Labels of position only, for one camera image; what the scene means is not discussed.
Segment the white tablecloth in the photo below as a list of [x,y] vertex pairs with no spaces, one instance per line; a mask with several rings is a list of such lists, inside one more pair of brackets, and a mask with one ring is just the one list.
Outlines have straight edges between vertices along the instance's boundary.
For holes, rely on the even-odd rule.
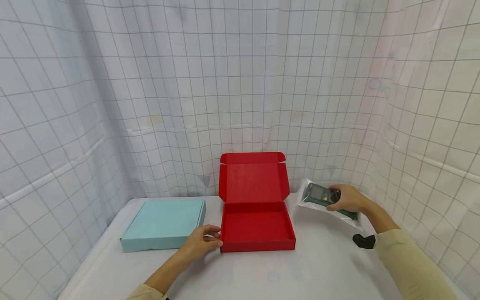
[[[206,201],[205,224],[221,224],[223,202]],[[335,217],[287,207],[297,237],[293,251],[208,254],[175,282],[172,300],[256,299],[400,299],[373,250],[351,240],[355,228]],[[175,251],[123,253],[119,238],[145,201],[132,199],[106,232],[60,295],[60,300],[123,300]]]

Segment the light blue box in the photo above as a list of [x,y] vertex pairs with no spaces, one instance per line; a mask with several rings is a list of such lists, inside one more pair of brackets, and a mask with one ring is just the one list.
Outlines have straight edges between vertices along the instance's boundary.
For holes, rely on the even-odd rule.
[[145,202],[120,239],[123,252],[178,249],[205,212],[203,199]]

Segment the plastic bag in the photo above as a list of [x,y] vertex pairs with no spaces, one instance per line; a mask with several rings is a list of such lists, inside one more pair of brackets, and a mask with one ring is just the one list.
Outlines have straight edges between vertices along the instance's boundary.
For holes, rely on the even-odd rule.
[[304,178],[297,191],[297,205],[334,215],[349,225],[363,230],[360,220],[361,214],[345,210],[331,212],[326,209],[329,204],[337,202],[340,199],[339,197],[339,192],[332,191]]

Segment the cardboard box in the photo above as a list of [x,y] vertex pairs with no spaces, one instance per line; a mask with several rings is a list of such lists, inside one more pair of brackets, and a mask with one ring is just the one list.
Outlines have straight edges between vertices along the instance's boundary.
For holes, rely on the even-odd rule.
[[178,249],[204,218],[203,199],[145,202],[120,239],[123,252]]
[[283,200],[290,194],[280,152],[227,153],[220,158],[218,195],[223,205],[222,252],[295,249]]

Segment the red box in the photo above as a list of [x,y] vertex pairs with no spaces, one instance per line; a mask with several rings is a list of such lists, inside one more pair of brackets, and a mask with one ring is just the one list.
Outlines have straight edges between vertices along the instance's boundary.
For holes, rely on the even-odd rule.
[[295,249],[283,200],[290,194],[285,155],[226,153],[220,158],[221,252]]

